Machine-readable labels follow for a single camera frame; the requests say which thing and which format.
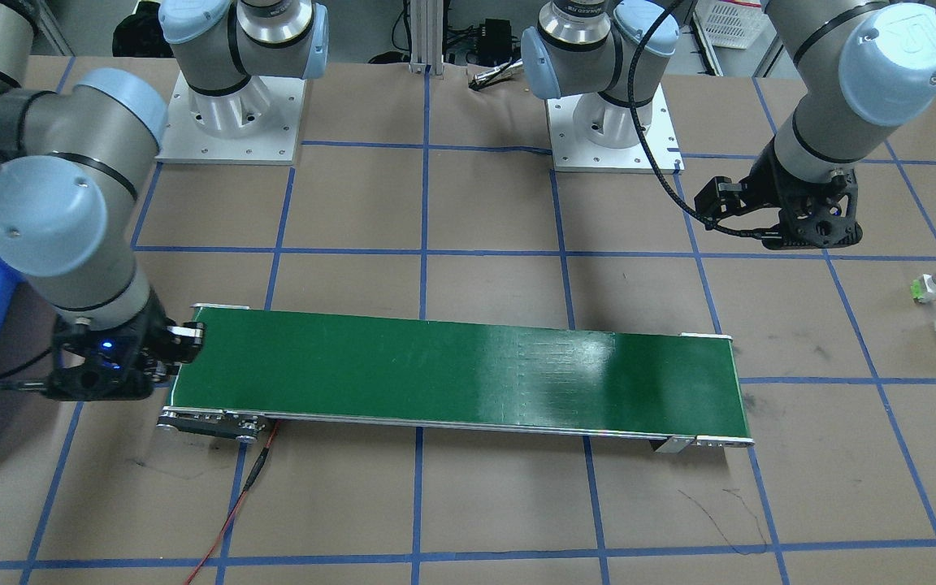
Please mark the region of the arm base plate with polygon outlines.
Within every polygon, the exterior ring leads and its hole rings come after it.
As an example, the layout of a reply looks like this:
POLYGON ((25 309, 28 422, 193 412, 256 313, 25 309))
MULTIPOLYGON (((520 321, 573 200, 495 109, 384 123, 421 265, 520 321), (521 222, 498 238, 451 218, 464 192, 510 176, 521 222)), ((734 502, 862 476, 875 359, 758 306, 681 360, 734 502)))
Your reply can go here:
POLYGON ((178 76, 157 159, 181 164, 279 164, 297 152, 302 79, 254 76, 229 96, 193 92, 178 76))
MULTIPOLYGON (((547 100, 552 159, 556 171, 652 174, 653 165, 640 144, 631 112, 597 93, 547 100)), ((664 88, 639 108, 655 167, 665 174, 684 169, 664 88)))

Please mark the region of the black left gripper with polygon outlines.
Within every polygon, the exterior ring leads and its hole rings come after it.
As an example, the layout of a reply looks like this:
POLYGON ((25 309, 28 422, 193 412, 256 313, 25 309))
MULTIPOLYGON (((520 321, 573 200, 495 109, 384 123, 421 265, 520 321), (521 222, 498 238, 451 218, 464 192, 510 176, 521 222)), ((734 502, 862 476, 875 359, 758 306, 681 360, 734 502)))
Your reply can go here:
POLYGON ((778 210, 778 222, 762 237, 766 249, 834 249, 862 240, 852 170, 832 171, 827 183, 810 183, 785 170, 773 151, 764 151, 744 178, 744 195, 778 210))

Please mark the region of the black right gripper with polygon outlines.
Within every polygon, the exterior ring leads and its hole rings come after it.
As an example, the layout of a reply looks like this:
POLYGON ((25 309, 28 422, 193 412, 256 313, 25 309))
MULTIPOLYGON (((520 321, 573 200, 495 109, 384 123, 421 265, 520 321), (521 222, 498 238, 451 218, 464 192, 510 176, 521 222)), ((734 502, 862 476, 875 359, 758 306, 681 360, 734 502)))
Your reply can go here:
POLYGON ((203 322, 176 323, 156 293, 142 310, 115 328, 93 330, 57 316, 50 348, 53 369, 44 395, 59 401, 142 400, 156 383, 178 374, 204 347, 203 322))

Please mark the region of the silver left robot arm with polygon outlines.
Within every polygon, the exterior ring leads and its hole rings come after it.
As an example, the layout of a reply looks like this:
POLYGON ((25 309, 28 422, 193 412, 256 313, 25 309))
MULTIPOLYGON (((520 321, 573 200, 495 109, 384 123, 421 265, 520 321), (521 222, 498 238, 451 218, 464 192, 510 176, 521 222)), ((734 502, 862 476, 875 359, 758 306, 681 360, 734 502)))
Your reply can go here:
MULTIPOLYGON (((687 204, 709 231, 728 216, 773 208, 769 228, 735 230, 768 249, 858 244, 856 163, 936 98, 936 1, 764 1, 806 95, 738 183, 712 178, 687 204)), ((550 1, 521 37, 521 59, 539 99, 580 95, 603 119, 588 133, 608 147, 648 148, 640 136, 678 41, 673 7, 651 1, 550 1)))

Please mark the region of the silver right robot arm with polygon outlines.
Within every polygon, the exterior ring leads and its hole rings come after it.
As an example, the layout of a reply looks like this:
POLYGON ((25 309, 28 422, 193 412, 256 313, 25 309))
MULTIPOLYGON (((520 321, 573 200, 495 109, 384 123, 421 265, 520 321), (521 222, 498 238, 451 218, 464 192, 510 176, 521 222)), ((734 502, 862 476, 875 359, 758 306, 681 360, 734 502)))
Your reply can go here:
POLYGON ((56 314, 41 380, 0 388, 59 401, 141 400, 196 359, 203 323, 168 318, 124 240, 141 186, 180 126, 237 145, 280 121, 268 78, 316 79, 328 56, 315 1, 163 1, 184 80, 163 99, 130 71, 94 69, 70 93, 23 86, 40 8, 0 1, 0 258, 56 314))

